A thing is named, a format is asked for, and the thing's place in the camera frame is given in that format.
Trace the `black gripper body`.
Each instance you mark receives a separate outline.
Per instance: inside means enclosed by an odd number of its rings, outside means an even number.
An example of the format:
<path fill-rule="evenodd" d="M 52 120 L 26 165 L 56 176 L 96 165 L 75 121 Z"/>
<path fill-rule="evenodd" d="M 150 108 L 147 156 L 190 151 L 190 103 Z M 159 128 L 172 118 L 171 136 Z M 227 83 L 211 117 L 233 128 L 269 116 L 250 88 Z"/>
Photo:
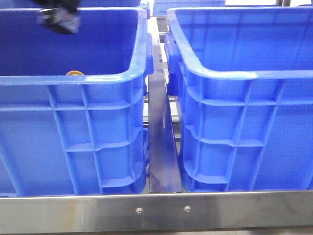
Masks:
<path fill-rule="evenodd" d="M 38 13 L 37 23 L 58 34 L 78 32 L 80 0 L 34 0 L 42 8 Z"/>

